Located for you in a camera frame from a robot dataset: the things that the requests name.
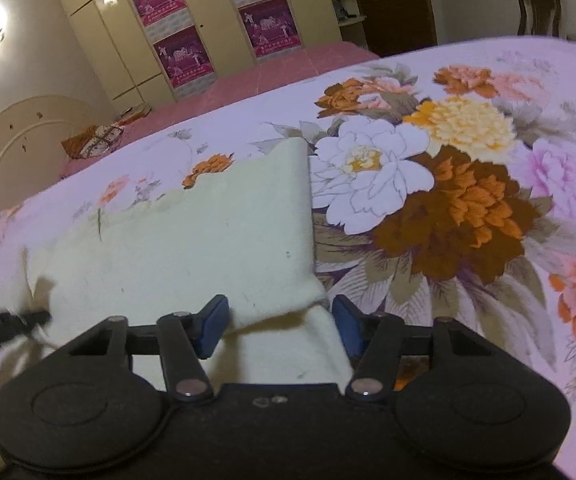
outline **chair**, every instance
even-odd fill
[[[528,11],[530,6],[532,11],[532,27],[528,31]],[[532,36],[554,36],[559,37],[561,25],[561,0],[519,0],[521,9],[521,23],[519,25],[519,36],[526,33]]]

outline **cream headboard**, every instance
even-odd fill
[[[68,156],[61,142],[103,115],[83,101],[45,95],[20,101],[0,113],[0,211],[59,180]]]

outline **brown door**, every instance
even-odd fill
[[[430,0],[357,0],[369,49],[392,56],[437,44]]]

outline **corner shelf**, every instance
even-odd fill
[[[366,16],[357,16],[356,18],[350,18],[344,22],[339,22],[339,27],[348,27],[349,25],[354,25],[355,23],[360,23],[366,19]]]

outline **white cloth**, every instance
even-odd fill
[[[306,145],[290,139],[267,157],[200,176],[193,189],[92,214],[31,252],[28,280],[59,344],[108,316],[154,324],[224,294],[233,333],[204,363],[215,384],[345,386],[351,368],[334,322],[314,306],[325,294],[312,236]],[[157,360],[137,359],[135,371],[163,387]]]

